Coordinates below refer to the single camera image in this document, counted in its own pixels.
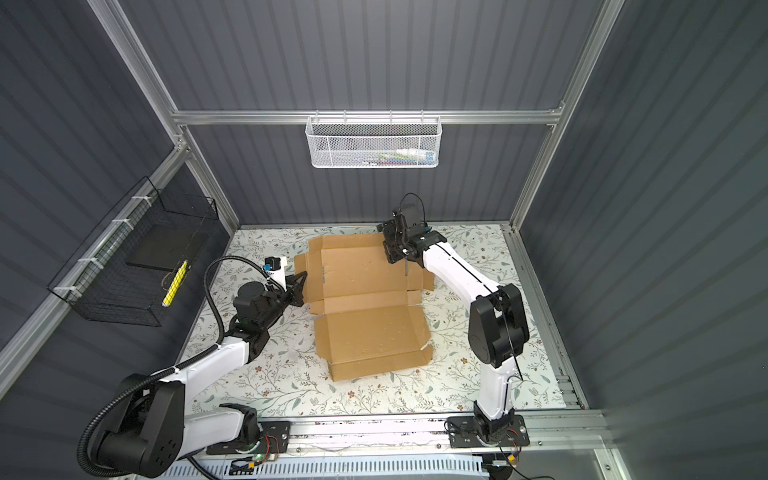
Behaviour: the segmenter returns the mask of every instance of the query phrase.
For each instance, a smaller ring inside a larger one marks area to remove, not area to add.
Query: red wire
[[[275,439],[275,446],[277,447],[277,453],[280,453],[280,442],[277,440],[277,437],[274,437],[272,435],[265,435],[264,438],[266,439],[266,456],[269,457],[270,454],[270,439]]]

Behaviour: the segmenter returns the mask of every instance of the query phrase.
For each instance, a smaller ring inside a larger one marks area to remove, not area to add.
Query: yellow marker
[[[168,293],[166,293],[165,298],[163,298],[163,306],[170,306],[170,303],[174,301],[174,296],[176,296],[176,292],[179,290],[181,280],[184,280],[184,275],[186,274],[187,261],[185,260],[179,267],[179,270],[177,270],[176,276],[174,276],[174,281],[170,285],[170,288],[168,288]]]

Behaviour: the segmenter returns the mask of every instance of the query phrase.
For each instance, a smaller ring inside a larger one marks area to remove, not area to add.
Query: gray wall panel
[[[201,195],[182,167],[168,190]],[[93,478],[75,461],[88,421],[131,373],[173,365],[204,298],[202,274],[229,236],[217,223],[160,327],[90,322],[69,313],[0,402],[2,471],[9,478]],[[46,462],[35,460],[46,452]]]
[[[172,143],[84,2],[0,3],[4,346]]]
[[[539,109],[598,0],[122,2],[184,110]]]
[[[544,125],[446,126],[437,168],[312,167],[299,126],[191,128],[243,224],[386,219],[419,194],[432,220],[507,220],[547,132]]]
[[[766,16],[627,3],[522,228],[640,478],[764,472]]]

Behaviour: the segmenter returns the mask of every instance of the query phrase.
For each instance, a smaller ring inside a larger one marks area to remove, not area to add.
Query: aluminum frame
[[[525,450],[602,450],[615,447],[600,410],[522,411],[531,445]],[[291,422],[288,456],[493,453],[498,447],[452,449],[445,420],[470,412],[269,418]]]
[[[88,0],[88,4],[112,40],[112,44],[118,50],[128,70],[131,71],[134,80],[138,83],[170,139],[176,145],[190,145],[194,157],[187,162],[187,167],[194,175],[203,195],[215,199],[221,223],[232,235],[240,225],[235,210],[218,184],[192,135],[189,131],[176,125],[173,120],[172,114],[177,110],[174,99],[170,96],[160,74],[157,73],[147,51],[144,50],[144,46],[128,21],[120,2],[118,0]]]
[[[541,289],[541,284],[538,282],[523,239],[518,231],[513,231],[509,226],[502,227],[502,233],[512,257],[512,263],[518,273],[520,284],[523,287],[523,294],[525,294],[528,305],[531,307],[531,315],[535,319],[541,342],[547,352],[549,362],[555,370],[566,403],[573,405],[575,401],[578,408],[589,409],[587,397],[578,381],[558,326],[554,322],[552,311],[549,309],[544,290]]]
[[[509,218],[509,222],[515,230],[520,230],[525,216],[528,214],[531,204],[533,204],[533,199],[538,188],[541,186],[541,181],[544,180],[549,164],[558,151],[563,135],[571,123],[574,111],[581,100],[594,66],[598,62],[600,53],[603,51],[605,42],[608,40],[608,36],[623,6],[624,0],[604,0],[603,2],[598,18],[590,32],[589,39],[576,64],[576,69],[574,69],[571,80],[568,82],[568,88],[565,89],[560,121],[552,128],[545,139],[536,157],[536,161],[528,173],[528,178],[525,179],[523,190],[520,193],[515,209],[512,211],[512,216]]]
[[[149,181],[137,190],[134,197],[131,198],[114,218],[126,218],[138,204],[143,200],[137,197],[148,195],[154,184],[157,188],[165,187],[171,178],[178,172],[181,165],[189,157],[189,150],[184,147],[175,147],[160,166],[149,177]],[[92,257],[109,237],[119,227],[117,222],[110,222],[101,232],[101,235],[85,251],[83,257]],[[69,272],[63,277],[61,284],[71,285],[82,273],[85,268],[83,262],[76,263]],[[0,399],[11,388],[11,385],[22,374],[24,369],[32,361],[48,337],[56,330],[56,327],[69,313],[70,306],[53,293],[48,294],[45,300],[38,306],[33,314],[22,325],[21,329],[8,341],[2,351],[0,351]]]
[[[306,119],[353,123],[389,123],[414,115],[440,117],[443,124],[546,124],[560,121],[560,109],[510,111],[175,111],[171,117],[178,125],[304,125]]]

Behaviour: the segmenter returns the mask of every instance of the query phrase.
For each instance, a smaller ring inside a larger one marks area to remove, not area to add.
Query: white wire mesh basket
[[[434,168],[440,117],[317,114],[306,121],[306,140],[317,168]]]

